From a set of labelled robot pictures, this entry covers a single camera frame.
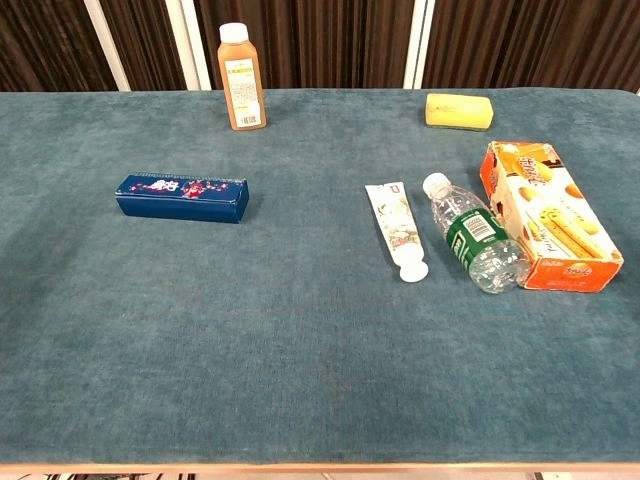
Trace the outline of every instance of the table edge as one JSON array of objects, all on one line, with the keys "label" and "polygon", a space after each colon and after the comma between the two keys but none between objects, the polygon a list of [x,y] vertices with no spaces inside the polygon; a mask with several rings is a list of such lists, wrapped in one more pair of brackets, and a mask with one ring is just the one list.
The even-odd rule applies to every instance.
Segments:
[{"label": "table edge", "polygon": [[383,473],[437,470],[504,472],[638,472],[640,462],[470,463],[0,463],[0,473]]}]

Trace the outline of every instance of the green bottle label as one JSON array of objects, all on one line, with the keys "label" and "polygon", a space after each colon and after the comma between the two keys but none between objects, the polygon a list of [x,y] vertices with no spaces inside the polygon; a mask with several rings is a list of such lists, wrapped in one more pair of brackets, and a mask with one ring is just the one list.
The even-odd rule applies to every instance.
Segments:
[{"label": "green bottle label", "polygon": [[486,208],[463,213],[447,232],[447,243],[465,270],[469,270],[469,265],[482,250],[508,238],[504,228]]}]

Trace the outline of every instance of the orange box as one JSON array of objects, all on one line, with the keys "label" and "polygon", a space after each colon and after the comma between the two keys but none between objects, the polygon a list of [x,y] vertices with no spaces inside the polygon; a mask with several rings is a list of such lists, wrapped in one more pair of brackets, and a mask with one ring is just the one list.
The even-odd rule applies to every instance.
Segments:
[{"label": "orange box", "polygon": [[491,142],[480,178],[533,262],[525,288],[599,292],[618,273],[622,255],[551,145]]}]

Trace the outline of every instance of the bottle label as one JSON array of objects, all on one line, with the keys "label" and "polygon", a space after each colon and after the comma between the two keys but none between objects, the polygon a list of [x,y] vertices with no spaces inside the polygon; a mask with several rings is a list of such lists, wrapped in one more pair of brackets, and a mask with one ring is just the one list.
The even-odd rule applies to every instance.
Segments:
[{"label": "bottle label", "polygon": [[256,88],[253,61],[227,60],[224,62],[229,82],[229,94],[238,128],[260,125],[260,102]]},{"label": "bottle label", "polygon": [[460,215],[449,227],[447,243],[465,270],[489,245],[507,240],[507,233],[486,208],[474,208]]}]

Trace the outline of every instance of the water bottle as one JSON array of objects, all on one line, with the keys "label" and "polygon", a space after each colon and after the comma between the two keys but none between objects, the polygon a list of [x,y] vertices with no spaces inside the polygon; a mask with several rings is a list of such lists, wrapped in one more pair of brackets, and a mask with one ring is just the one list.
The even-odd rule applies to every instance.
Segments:
[{"label": "water bottle", "polygon": [[429,175],[422,188],[440,233],[481,290],[502,293],[524,283],[530,269],[527,254],[482,200],[451,185],[442,173]]}]

